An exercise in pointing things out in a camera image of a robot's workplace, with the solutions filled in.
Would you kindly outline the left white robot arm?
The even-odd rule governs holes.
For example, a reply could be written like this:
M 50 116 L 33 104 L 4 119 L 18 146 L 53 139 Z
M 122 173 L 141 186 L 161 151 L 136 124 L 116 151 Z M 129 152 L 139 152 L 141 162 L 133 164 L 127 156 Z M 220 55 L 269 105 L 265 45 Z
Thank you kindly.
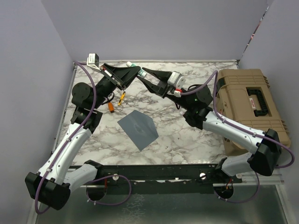
M 60 210 L 70 194 L 82 185 L 107 181 L 103 166 L 92 160 L 71 173 L 68 169 L 100 123 L 103 114 L 97 108 L 108 100 L 116 88 L 127 89 L 141 68 L 114 67 L 106 63 L 92 65 L 91 68 L 103 74 L 103 78 L 97 84 L 91 81 L 90 84 L 80 82 L 73 86 L 71 102 L 76 108 L 65 136 L 46 163 L 36 173 L 30 172 L 25 178 L 37 214 L 43 214 L 39 209 L 40 203 Z

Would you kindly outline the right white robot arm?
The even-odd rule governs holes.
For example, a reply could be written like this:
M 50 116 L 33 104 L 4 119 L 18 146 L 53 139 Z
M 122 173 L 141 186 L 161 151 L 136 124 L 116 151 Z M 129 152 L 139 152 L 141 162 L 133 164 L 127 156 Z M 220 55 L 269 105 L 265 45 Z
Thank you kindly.
M 278 133 L 272 129 L 264 132 L 233 121 L 217 112 L 209 105 L 214 103 L 215 93 L 211 93 L 207 83 L 198 84 L 186 90 L 184 77 L 178 72 L 149 70 L 144 71 L 158 78 L 155 85 L 145 78 L 138 79 L 149 92 L 168 98 L 184 108 L 184 118 L 189 126 L 207 130 L 239 144 L 247 152 L 239 156 L 222 159 L 215 170 L 215 179 L 226 182 L 239 173 L 254 171 L 263 176 L 271 176 L 281 155 Z

